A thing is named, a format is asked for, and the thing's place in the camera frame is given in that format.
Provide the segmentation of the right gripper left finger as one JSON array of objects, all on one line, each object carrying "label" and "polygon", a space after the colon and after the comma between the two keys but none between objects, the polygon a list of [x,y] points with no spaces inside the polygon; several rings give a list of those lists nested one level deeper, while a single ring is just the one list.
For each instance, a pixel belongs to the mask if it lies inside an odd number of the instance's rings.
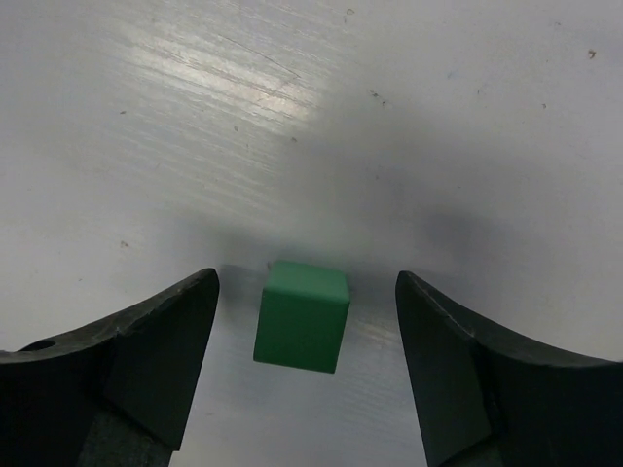
[{"label": "right gripper left finger", "polygon": [[5,466],[166,466],[181,448],[219,296],[214,269],[1,355]]}]

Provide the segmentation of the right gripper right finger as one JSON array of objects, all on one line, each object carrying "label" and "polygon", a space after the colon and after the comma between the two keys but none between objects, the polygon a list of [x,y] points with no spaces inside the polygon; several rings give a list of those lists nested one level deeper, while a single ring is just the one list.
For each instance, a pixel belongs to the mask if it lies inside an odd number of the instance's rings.
[{"label": "right gripper right finger", "polygon": [[533,340],[409,271],[395,300],[430,466],[618,466],[622,366]]}]

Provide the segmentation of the small green cube block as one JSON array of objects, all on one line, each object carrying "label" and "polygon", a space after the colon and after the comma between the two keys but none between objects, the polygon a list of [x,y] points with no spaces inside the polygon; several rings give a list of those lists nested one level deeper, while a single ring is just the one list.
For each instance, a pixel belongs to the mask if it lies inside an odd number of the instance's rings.
[{"label": "small green cube block", "polygon": [[349,305],[343,272],[295,262],[273,263],[262,290],[253,360],[335,373]]}]

